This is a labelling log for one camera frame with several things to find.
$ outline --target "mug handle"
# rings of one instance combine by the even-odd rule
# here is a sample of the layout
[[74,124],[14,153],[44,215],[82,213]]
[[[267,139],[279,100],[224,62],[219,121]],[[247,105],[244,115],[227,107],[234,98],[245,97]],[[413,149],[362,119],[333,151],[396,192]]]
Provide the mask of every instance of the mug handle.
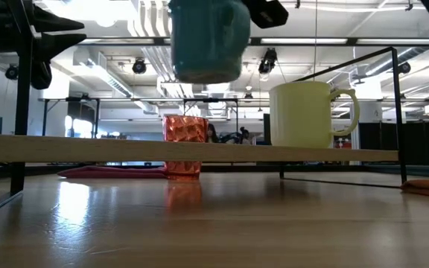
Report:
[[332,130],[331,131],[332,135],[337,135],[337,136],[348,135],[352,131],[354,131],[355,127],[357,127],[357,125],[358,125],[358,119],[360,118],[360,105],[358,104],[358,99],[355,96],[355,89],[338,89],[338,90],[332,92],[328,96],[329,100],[332,100],[341,94],[349,95],[352,98],[352,100],[354,101],[354,120],[353,120],[352,124],[350,125],[350,127],[346,130],[341,130],[341,131]]
[[[247,47],[251,36],[250,11],[243,3],[237,0],[227,1],[221,10],[224,45],[233,51],[242,53]],[[245,33],[242,31],[235,32],[235,25],[244,26],[247,31]]]

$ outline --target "person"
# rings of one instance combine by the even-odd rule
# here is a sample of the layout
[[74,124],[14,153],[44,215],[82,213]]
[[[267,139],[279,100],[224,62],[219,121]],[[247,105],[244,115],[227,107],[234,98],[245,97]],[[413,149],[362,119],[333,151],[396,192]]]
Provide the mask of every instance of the person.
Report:
[[241,128],[241,142],[240,144],[251,144],[250,132],[244,127]]
[[244,127],[240,128],[241,133],[231,133],[222,137],[222,142],[226,144],[246,144],[251,145],[250,132]]
[[213,124],[208,124],[208,132],[206,133],[206,142],[218,143],[219,140],[216,135],[216,129]]

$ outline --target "black metal frame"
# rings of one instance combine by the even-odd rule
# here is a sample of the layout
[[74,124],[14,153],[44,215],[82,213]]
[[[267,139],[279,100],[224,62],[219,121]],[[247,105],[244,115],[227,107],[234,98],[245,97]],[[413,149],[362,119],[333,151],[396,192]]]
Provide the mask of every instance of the black metal frame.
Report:
[[[298,80],[295,80],[294,82],[299,81],[305,81],[312,79],[314,77],[317,77],[322,74],[327,74],[331,71],[338,70],[340,68],[344,68],[346,66],[350,66],[355,63],[359,63],[364,60],[368,60],[370,58],[385,54],[385,53],[391,53],[392,54],[392,67],[393,67],[393,88],[395,92],[395,109],[396,109],[396,135],[397,135],[397,142],[398,142],[398,161],[400,164],[400,174],[401,174],[401,183],[404,184],[407,182],[407,164],[406,164],[406,158],[405,158],[405,144],[404,144],[404,131],[403,131],[403,118],[401,116],[401,93],[400,93],[400,80],[399,80],[399,73],[398,73],[398,52],[395,48],[389,47],[382,49],[380,51],[376,51],[371,54],[367,54],[363,57],[359,57],[355,60],[350,60],[346,63],[339,64],[338,66],[334,66],[331,68],[328,68],[323,71],[319,71],[315,74],[308,75],[306,77],[300,78]],[[285,172],[284,167],[281,165],[280,171],[279,171],[279,178],[280,179],[290,179],[285,178]],[[399,186],[391,186],[391,185],[372,185],[372,184],[366,184],[366,183],[353,183],[353,182],[329,182],[329,181],[320,181],[320,180],[311,180],[311,179],[290,179],[290,180],[296,180],[296,181],[304,181],[304,182],[323,182],[323,183],[334,183],[334,184],[341,184],[341,185],[359,185],[359,186],[369,186],[369,187],[382,187],[382,188],[398,188]]]
[[[15,135],[28,134],[29,94],[31,90],[31,64],[33,57],[34,35],[31,31],[28,16],[22,0],[7,0],[7,6],[13,14],[13,22],[17,27],[19,38],[19,77],[16,99]],[[0,197],[0,208],[22,193],[25,179],[25,163],[11,164],[10,192]]]
[[[322,39],[324,42],[315,42],[315,39]],[[339,39],[345,39],[345,42],[338,42]],[[382,40],[381,42],[368,42],[372,40]],[[404,42],[396,42],[395,39],[403,39]],[[428,46],[429,37],[352,37],[352,36],[254,36],[250,38],[248,46],[261,47],[421,47]],[[167,37],[90,37],[84,40],[81,46],[170,46],[171,41]]]
[[95,108],[95,118],[94,118],[94,124],[92,125],[92,138],[95,138],[98,133],[98,122],[99,122],[99,116],[101,114],[101,99],[100,98],[65,98],[65,99],[44,99],[44,115],[42,119],[42,135],[45,136],[45,131],[47,127],[47,119],[48,119],[48,112],[51,110],[48,110],[48,104],[50,101],[56,101],[59,103],[60,101],[66,101],[66,102],[81,102],[81,101],[96,101],[97,107]]
[[[7,5],[10,9],[10,12],[13,14],[14,24],[17,26],[19,30],[19,38],[20,41],[18,47],[18,55],[19,55],[19,78],[18,78],[18,89],[17,89],[17,101],[16,101],[16,125],[15,125],[15,135],[27,135],[28,134],[28,111],[29,111],[29,94],[31,90],[31,60],[33,53],[33,43],[34,43],[34,35],[32,34],[31,27],[28,21],[28,16],[25,12],[23,0],[7,0]],[[319,76],[321,74],[326,74],[330,71],[337,70],[339,68],[343,68],[349,66],[354,63],[358,63],[363,60],[367,60],[371,57],[376,57],[380,54],[388,53],[392,54],[392,64],[393,66],[398,66],[398,55],[397,50],[394,48],[385,48],[380,51],[377,51],[372,54],[368,54],[364,57],[357,58],[356,60],[351,60],[347,63],[340,64],[338,66],[329,68],[325,71],[320,71],[316,74],[309,75],[307,77],[303,77],[299,79],[307,80],[313,77]],[[404,183],[407,181],[407,171],[405,164],[405,146],[403,139],[403,127],[402,127],[402,118],[401,118],[401,94],[400,94],[400,83],[398,79],[398,69],[393,68],[393,80],[394,80],[394,89],[395,89],[395,107],[396,107],[396,126],[397,126],[397,139],[398,139],[398,160],[400,162],[401,169],[401,182]],[[94,135],[97,135],[98,132],[98,121],[100,116],[100,99],[95,99],[97,101],[97,111],[96,111],[96,120],[95,120],[95,131]],[[236,103],[236,131],[238,131],[238,99],[184,99],[184,107],[186,106],[186,102],[188,101],[203,101],[203,102],[218,102],[218,101],[234,101]],[[45,128],[47,123],[47,114],[48,114],[48,102],[49,100],[45,100],[44,103],[44,119],[43,119],[43,129],[42,133],[45,135]],[[10,183],[10,192],[4,194],[0,197],[0,208],[13,200],[14,198],[21,195],[22,190],[24,188],[25,181],[25,163],[17,162],[12,163],[11,166],[11,183]],[[283,165],[280,167],[279,176],[281,179],[289,179],[285,178],[285,168]],[[299,181],[307,181],[313,182],[313,180],[305,180],[305,179],[295,179]],[[324,183],[337,183],[343,185],[362,185],[362,186],[373,186],[373,187],[391,187],[385,185],[369,185],[369,184],[361,184],[361,183],[349,183],[349,182],[326,182],[326,181],[315,181],[315,182],[324,182]]]

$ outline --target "spotlight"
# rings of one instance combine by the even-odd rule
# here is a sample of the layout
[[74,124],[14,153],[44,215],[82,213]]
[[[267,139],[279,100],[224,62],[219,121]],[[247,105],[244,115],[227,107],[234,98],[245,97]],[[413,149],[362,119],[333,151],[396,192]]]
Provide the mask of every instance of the spotlight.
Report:
[[268,48],[259,65],[259,74],[269,74],[276,66],[276,61],[277,53],[275,48]]
[[17,66],[9,66],[9,68],[6,70],[6,78],[9,80],[18,80],[19,70]]
[[136,74],[144,74],[147,71],[147,66],[145,65],[145,59],[137,58],[135,64],[133,64],[132,70]]
[[408,74],[411,71],[411,65],[409,63],[403,63],[398,67],[398,72],[402,74]]

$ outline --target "yellow mug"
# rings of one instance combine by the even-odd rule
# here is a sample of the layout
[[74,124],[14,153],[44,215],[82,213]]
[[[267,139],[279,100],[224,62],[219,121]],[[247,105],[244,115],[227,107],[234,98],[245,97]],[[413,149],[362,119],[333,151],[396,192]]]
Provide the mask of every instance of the yellow mug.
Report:
[[[354,120],[346,130],[333,131],[331,100],[347,94],[354,101]],[[354,89],[339,89],[322,82],[279,85],[269,92],[271,143],[274,146],[328,148],[334,135],[351,133],[358,125],[360,107]]]

